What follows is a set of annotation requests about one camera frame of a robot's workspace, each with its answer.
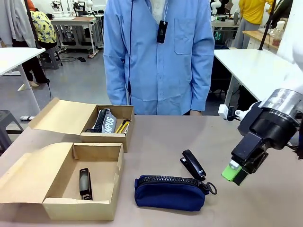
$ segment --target shirt pocket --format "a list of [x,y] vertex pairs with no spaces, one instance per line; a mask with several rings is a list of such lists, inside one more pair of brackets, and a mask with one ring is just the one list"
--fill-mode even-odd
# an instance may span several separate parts
[[174,19],[174,49],[176,54],[191,54],[195,35],[195,19]]

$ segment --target blue pouch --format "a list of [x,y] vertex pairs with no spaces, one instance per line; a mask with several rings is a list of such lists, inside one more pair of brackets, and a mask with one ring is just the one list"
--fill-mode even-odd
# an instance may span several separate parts
[[212,183],[172,176],[142,175],[135,180],[134,188],[134,199],[139,207],[185,211],[200,211],[205,195],[217,194]]

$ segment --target white undershirt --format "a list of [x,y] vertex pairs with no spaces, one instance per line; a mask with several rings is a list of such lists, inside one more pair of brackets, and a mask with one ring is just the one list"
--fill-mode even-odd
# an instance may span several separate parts
[[157,21],[157,24],[162,20],[165,0],[151,0],[152,15]]

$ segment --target person's hand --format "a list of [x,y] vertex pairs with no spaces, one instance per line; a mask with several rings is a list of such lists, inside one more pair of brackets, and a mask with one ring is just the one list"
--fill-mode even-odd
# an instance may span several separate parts
[[189,116],[202,116],[202,113],[201,113],[201,111],[191,110],[189,112]]

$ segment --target floral shirt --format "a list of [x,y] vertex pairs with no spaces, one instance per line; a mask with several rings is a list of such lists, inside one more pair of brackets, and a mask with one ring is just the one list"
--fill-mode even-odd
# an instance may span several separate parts
[[31,15],[38,40],[44,43],[55,43],[57,35],[47,15],[39,11],[31,11]]

